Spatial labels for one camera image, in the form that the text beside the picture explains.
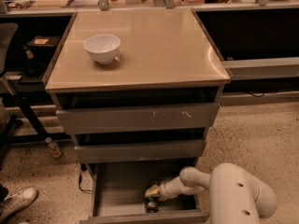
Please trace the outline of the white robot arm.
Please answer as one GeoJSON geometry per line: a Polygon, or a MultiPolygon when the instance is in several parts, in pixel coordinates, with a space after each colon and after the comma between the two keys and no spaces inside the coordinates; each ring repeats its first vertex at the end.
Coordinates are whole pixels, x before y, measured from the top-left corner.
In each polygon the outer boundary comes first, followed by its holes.
{"type": "Polygon", "coordinates": [[[276,193],[245,169],[222,163],[211,174],[187,166],[179,175],[147,188],[147,201],[164,202],[179,195],[193,195],[201,189],[209,192],[211,224],[260,224],[278,208],[276,193]]]}

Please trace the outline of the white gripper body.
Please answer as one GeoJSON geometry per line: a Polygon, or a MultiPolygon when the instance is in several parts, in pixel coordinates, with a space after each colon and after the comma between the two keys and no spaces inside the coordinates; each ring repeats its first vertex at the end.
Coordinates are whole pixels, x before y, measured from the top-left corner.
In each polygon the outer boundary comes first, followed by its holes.
{"type": "Polygon", "coordinates": [[[177,198],[180,194],[179,180],[167,179],[161,183],[158,188],[160,194],[159,200],[166,201],[177,198]]]}

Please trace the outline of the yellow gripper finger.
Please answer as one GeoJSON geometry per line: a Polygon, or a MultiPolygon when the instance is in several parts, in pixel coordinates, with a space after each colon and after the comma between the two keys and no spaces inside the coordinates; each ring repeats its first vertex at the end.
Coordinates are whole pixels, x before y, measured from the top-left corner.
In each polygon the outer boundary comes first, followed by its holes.
{"type": "Polygon", "coordinates": [[[160,192],[159,192],[159,186],[157,184],[150,186],[145,191],[145,197],[146,198],[159,198],[160,192]]]}

